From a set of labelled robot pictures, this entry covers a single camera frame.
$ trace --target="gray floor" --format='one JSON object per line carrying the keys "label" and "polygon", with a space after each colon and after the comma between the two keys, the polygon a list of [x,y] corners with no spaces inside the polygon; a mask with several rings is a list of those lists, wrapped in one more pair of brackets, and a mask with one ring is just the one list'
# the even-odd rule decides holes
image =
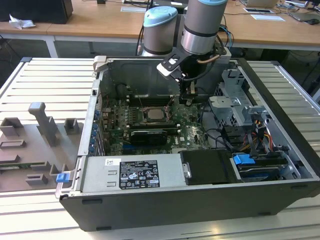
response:
{"label": "gray floor", "polygon": [[[49,58],[49,52],[46,43],[41,40],[9,40],[9,44],[21,57],[42,57]],[[58,41],[56,48],[61,58],[93,58],[95,55],[109,56],[133,56],[135,54],[136,45],[133,43],[93,43],[95,54],[89,52],[89,44],[87,42],[75,41]],[[239,48],[232,49],[233,57],[240,57],[241,50]],[[259,60],[261,49],[248,49],[245,58],[247,60]],[[286,60],[282,62],[282,66],[301,83],[309,71],[315,66],[318,60],[318,52],[310,51],[291,51]],[[17,66],[20,59],[12,52],[6,43],[2,44],[0,49],[0,85],[2,85],[10,76],[12,70]],[[320,75],[320,64],[309,76],[304,87],[308,87],[309,83],[318,78]]]}

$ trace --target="blue connector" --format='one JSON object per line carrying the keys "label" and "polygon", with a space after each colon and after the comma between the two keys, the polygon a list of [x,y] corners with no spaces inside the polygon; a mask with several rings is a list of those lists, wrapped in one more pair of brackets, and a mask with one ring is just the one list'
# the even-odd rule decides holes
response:
{"label": "blue connector", "polygon": [[70,173],[59,173],[56,176],[56,180],[57,183],[69,183],[70,182]]}
{"label": "blue connector", "polygon": [[90,147],[89,147],[89,152],[90,152],[90,153],[93,153],[94,151],[95,151],[95,148],[94,148],[93,146],[90,146]]}
{"label": "blue connector", "polygon": [[237,154],[233,157],[233,160],[236,165],[239,164],[255,164],[255,160],[250,158],[249,154]]}

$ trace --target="white paper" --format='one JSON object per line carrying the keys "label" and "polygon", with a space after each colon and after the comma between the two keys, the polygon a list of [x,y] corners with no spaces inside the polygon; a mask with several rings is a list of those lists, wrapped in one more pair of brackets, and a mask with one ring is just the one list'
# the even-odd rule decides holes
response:
{"label": "white paper", "polygon": [[31,20],[20,20],[20,19],[17,19],[15,17],[11,16],[11,14],[10,14],[9,24],[11,26],[13,26],[14,28],[17,28],[17,29],[20,29],[20,30],[22,28],[33,28],[33,27],[36,26],[34,24],[34,22],[31,21]]}
{"label": "white paper", "polygon": [[122,6],[120,11],[126,13],[145,13],[147,9],[144,7]]}
{"label": "white paper", "polygon": [[281,21],[281,22],[286,21],[282,17],[279,17],[279,16],[267,16],[267,15],[258,15],[258,14],[251,14],[251,16],[255,20],[268,20],[268,21]]}
{"label": "white paper", "polygon": [[172,4],[172,5],[176,5],[176,6],[182,6],[182,3],[181,3],[181,2],[172,1],[171,4]]}
{"label": "white paper", "polygon": [[120,165],[121,158],[106,158],[105,159],[105,166],[113,166],[113,165]]}

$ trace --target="power supply label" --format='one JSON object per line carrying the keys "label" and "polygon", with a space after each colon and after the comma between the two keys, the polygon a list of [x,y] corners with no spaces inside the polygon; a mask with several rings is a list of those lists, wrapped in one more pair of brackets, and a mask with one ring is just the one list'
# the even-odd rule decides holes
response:
{"label": "power supply label", "polygon": [[159,188],[158,162],[121,161],[119,178],[119,188],[122,190]]}

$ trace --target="black box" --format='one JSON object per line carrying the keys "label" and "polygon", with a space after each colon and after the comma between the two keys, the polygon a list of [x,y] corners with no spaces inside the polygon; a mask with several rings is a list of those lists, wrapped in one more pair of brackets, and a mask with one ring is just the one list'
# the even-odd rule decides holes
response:
{"label": "black box", "polygon": [[1,0],[0,21],[10,17],[34,22],[65,24],[73,12],[71,0]]}

